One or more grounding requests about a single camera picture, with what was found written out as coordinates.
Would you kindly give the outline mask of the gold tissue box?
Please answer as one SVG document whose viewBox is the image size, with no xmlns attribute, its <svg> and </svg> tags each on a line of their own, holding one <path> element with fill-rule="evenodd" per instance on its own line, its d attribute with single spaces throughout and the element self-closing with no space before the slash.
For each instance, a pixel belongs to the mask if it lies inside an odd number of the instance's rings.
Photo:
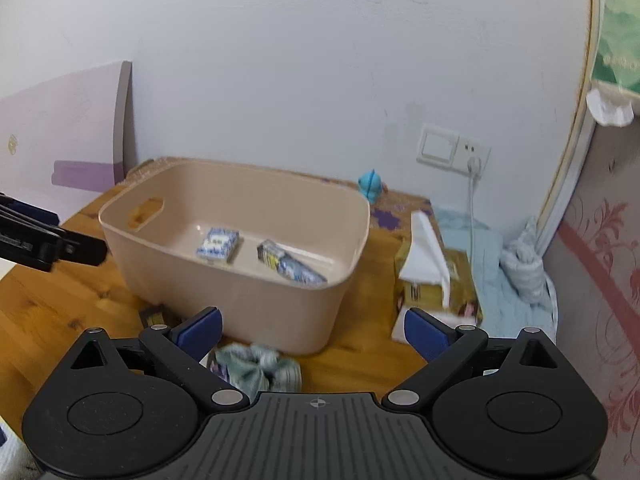
<svg viewBox="0 0 640 480">
<path fill-rule="evenodd" d="M 410 236 L 396 252 L 394 272 L 398 315 L 390 334 L 393 341 L 407 341 L 405 315 L 411 308 L 452 328 L 483 323 L 468 255 L 442 247 L 430 217 L 422 210 L 411 214 Z"/>
</svg>

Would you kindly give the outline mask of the blue white porcelain-pattern box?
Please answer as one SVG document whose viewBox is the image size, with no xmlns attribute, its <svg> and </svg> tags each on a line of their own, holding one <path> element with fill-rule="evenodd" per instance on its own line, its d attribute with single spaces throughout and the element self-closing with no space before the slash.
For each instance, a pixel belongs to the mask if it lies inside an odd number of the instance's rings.
<svg viewBox="0 0 640 480">
<path fill-rule="evenodd" d="M 240 242 L 240 233 L 224 228 L 210 228 L 196 248 L 195 255 L 207 261 L 228 263 Z"/>
</svg>

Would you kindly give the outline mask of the lilac headboard panel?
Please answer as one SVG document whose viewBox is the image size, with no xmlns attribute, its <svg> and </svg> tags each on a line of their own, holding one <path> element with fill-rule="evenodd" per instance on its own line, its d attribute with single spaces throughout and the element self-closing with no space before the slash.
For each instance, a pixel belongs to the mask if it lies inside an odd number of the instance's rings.
<svg viewBox="0 0 640 480">
<path fill-rule="evenodd" d="M 131 63 L 59 76 L 1 100 L 1 191 L 61 221 L 124 180 Z"/>
</svg>

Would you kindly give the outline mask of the light blue blanket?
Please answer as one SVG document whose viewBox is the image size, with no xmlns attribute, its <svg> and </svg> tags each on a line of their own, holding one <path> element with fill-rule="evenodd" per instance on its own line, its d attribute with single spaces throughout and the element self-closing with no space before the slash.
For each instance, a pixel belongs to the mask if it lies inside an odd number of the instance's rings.
<svg viewBox="0 0 640 480">
<path fill-rule="evenodd" d="M 445 246 L 473 257 L 482 329 L 493 337 L 510 338 L 524 327 L 538 327 L 555 340 L 558 298 L 536 252 L 536 219 L 529 218 L 520 235 L 505 242 L 499 232 L 468 214 L 442 208 L 434 213 Z"/>
</svg>

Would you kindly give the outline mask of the green plaid scrunchie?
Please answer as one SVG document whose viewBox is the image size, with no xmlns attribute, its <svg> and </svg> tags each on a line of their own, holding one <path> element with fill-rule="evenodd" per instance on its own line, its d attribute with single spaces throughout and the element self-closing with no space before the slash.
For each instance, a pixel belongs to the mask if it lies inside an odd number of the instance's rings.
<svg viewBox="0 0 640 480">
<path fill-rule="evenodd" d="M 245 393 L 251 401 L 261 392 L 296 393 L 302 388 L 299 364 L 276 350 L 257 344 L 227 344 L 217 349 L 228 353 L 229 384 Z"/>
</svg>

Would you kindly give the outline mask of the beige plastic storage bin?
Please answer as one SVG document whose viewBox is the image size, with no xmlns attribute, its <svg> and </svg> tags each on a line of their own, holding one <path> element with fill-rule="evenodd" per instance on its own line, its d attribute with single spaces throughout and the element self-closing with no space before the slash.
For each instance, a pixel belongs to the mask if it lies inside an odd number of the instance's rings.
<svg viewBox="0 0 640 480">
<path fill-rule="evenodd" d="M 328 343 L 367 244 L 370 205 L 353 188 L 258 168 L 186 160 L 131 185 L 99 212 L 129 289 L 183 318 L 216 307 L 224 334 L 294 356 Z M 228 263 L 195 255 L 210 228 L 240 233 Z M 282 278 L 257 257 L 272 240 L 326 278 Z"/>
</svg>

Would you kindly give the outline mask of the black box gold character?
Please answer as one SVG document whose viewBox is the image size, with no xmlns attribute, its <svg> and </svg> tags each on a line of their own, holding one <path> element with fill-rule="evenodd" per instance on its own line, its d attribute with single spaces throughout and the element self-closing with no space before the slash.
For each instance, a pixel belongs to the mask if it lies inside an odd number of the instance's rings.
<svg viewBox="0 0 640 480">
<path fill-rule="evenodd" d="M 141 324 L 144 328 L 152 325 L 166 325 L 168 327 L 177 324 L 177 318 L 164 306 L 152 306 L 139 313 Z"/>
</svg>

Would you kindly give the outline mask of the blue toy figurine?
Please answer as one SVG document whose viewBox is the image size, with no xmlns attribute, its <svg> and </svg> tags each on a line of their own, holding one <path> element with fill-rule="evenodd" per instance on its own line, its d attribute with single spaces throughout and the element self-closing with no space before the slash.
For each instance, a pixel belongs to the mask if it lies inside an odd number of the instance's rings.
<svg viewBox="0 0 640 480">
<path fill-rule="evenodd" d="M 387 185 L 374 169 L 360 176 L 357 186 L 358 191 L 367 199 L 370 205 L 375 205 L 381 195 L 388 192 Z"/>
</svg>

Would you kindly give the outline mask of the green hanging tissue pack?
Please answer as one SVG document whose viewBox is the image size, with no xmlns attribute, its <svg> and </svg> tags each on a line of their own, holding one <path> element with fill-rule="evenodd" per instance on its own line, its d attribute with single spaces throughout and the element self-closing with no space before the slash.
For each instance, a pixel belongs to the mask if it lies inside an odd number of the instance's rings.
<svg viewBox="0 0 640 480">
<path fill-rule="evenodd" d="M 639 116 L 639 0 L 604 0 L 600 38 L 586 102 L 605 127 Z"/>
</svg>

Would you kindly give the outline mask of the dark toothpaste box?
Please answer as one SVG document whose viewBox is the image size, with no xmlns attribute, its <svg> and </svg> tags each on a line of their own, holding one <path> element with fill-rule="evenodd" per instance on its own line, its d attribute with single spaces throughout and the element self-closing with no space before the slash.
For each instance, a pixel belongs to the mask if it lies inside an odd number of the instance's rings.
<svg viewBox="0 0 640 480">
<path fill-rule="evenodd" d="M 257 257 L 265 266 L 289 281 L 310 286 L 326 284 L 326 278 L 322 274 L 294 258 L 272 240 L 264 240 L 258 245 Z"/>
</svg>

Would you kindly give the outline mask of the floral purple cloth mat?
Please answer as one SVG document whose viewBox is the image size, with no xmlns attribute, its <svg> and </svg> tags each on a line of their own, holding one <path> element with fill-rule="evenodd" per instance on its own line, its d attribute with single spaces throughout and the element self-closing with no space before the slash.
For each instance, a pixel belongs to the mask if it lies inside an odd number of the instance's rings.
<svg viewBox="0 0 640 480">
<path fill-rule="evenodd" d="M 398 191 L 383 192 L 378 196 L 378 201 L 370 207 L 370 228 L 388 231 L 397 236 L 409 237 L 411 214 L 417 210 L 427 216 L 434 232 L 439 235 L 439 227 L 431 201 L 423 196 Z"/>
</svg>

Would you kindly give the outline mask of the white wall switch socket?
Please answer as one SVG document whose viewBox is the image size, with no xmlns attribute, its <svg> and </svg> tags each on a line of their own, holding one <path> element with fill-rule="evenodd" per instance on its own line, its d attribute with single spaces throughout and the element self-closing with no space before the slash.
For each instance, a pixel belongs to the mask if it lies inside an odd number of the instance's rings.
<svg viewBox="0 0 640 480">
<path fill-rule="evenodd" d="M 486 169 L 491 148 L 452 130 L 424 124 L 416 160 L 456 174 L 480 179 Z"/>
</svg>

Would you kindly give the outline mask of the small purple card box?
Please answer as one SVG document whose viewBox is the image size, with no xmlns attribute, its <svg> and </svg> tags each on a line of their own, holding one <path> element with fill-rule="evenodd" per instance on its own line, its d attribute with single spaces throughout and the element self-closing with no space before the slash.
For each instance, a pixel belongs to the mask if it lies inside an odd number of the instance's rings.
<svg viewBox="0 0 640 480">
<path fill-rule="evenodd" d="M 215 349 L 209 352 L 206 359 L 206 367 L 217 377 L 225 382 L 230 382 L 229 356 L 222 349 Z"/>
</svg>

